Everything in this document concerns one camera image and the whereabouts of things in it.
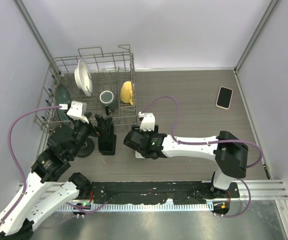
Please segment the black phone pink case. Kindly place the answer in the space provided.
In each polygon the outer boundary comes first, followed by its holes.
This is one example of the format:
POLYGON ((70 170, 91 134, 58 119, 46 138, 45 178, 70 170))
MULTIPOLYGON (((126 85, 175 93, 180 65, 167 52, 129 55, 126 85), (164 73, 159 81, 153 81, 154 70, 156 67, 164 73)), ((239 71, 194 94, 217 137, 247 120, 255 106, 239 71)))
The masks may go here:
POLYGON ((230 108, 232 95, 232 89, 221 86, 217 94, 215 106, 220 109, 228 110, 230 108))

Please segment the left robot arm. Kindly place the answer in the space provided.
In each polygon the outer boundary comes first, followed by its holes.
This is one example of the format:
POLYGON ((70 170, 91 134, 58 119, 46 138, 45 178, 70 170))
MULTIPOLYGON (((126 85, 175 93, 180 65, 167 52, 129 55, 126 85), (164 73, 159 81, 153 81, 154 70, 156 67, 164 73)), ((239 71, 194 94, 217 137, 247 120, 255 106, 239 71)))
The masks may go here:
POLYGON ((26 116, 28 113, 15 119, 8 131, 8 148, 23 178, 23 186, 0 213, 0 240, 29 240, 34 231, 55 210, 64 204, 70 205, 75 198, 86 199, 91 190, 90 181, 77 172, 72 174, 59 190, 39 201, 42 194, 54 185, 70 164, 66 155, 60 159, 48 148, 40 154, 31 172, 24 174, 14 154, 11 137, 17 122, 26 116))

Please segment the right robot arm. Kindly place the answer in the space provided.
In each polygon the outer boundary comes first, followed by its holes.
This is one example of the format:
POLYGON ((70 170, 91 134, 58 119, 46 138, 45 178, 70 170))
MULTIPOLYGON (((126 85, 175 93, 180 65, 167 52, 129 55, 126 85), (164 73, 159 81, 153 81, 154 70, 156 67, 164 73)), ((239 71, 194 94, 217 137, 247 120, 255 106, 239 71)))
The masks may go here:
POLYGON ((246 177, 248 146, 228 131, 211 137, 172 137, 153 131, 132 127, 123 144, 136 152, 136 158, 153 159, 191 157, 217 163, 218 170, 212 176, 210 193, 222 197, 234 179, 246 177))

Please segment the white folding phone stand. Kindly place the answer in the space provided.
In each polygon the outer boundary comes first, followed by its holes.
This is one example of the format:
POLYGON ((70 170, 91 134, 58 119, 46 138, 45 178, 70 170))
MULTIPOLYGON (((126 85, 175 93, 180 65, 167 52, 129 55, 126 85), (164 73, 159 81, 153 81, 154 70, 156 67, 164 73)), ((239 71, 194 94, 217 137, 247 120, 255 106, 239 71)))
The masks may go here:
POLYGON ((135 158, 137 159, 144 159, 144 157, 137 151, 135 151, 135 158))

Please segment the black round base stand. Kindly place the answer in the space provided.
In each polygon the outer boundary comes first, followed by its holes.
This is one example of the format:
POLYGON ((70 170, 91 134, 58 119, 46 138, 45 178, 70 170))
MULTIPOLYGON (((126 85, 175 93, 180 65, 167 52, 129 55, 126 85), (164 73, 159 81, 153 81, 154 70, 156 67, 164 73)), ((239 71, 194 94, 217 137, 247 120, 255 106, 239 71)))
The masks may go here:
POLYGON ((89 140, 90 146, 88 148, 81 148, 77 153, 77 157, 86 158, 93 152, 95 148, 94 142, 91 138, 87 138, 87 140, 89 140))

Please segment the black folding phone stand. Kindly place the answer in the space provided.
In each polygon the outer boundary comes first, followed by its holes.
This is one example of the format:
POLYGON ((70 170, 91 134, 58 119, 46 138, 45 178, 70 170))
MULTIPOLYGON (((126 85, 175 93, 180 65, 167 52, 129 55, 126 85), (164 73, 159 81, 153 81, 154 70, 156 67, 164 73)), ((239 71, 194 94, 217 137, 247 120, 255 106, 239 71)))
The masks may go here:
POLYGON ((104 156, 114 156, 116 152, 117 135, 101 136, 98 138, 98 150, 104 156))

